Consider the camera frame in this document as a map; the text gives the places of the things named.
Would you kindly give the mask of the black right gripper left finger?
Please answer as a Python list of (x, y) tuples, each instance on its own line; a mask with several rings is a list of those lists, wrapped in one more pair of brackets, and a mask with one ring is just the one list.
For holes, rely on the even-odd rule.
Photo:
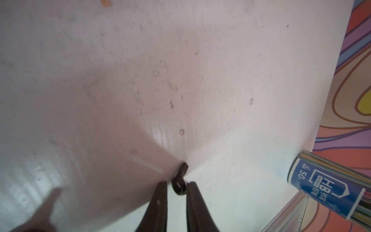
[(159, 182), (136, 232), (166, 232), (168, 217), (168, 185)]

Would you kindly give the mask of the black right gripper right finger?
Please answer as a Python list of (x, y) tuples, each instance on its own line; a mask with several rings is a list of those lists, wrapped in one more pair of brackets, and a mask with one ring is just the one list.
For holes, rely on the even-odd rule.
[(196, 182), (186, 188), (186, 224), (188, 232), (219, 232)]

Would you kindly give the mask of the wing nut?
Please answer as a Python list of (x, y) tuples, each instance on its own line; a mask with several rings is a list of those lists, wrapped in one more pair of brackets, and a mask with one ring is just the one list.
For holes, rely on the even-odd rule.
[(187, 183), (184, 180), (184, 176), (187, 173), (188, 165), (183, 162), (176, 176), (172, 179), (172, 188), (177, 195), (183, 196), (186, 194)]

